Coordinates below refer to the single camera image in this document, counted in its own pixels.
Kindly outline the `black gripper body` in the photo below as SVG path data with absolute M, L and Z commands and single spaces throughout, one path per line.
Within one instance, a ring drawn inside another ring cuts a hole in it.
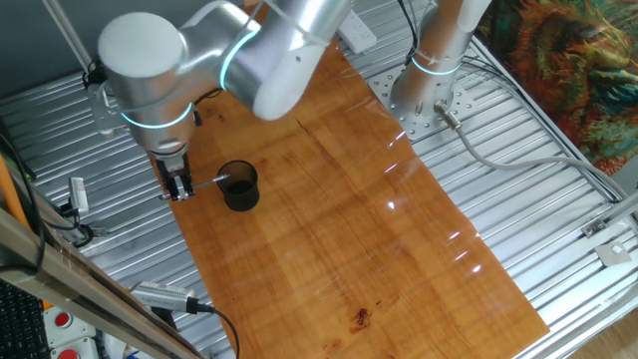
M 152 158 L 156 161 L 159 175 L 163 180 L 170 180 L 176 177 L 191 178 L 187 152 L 152 153 Z

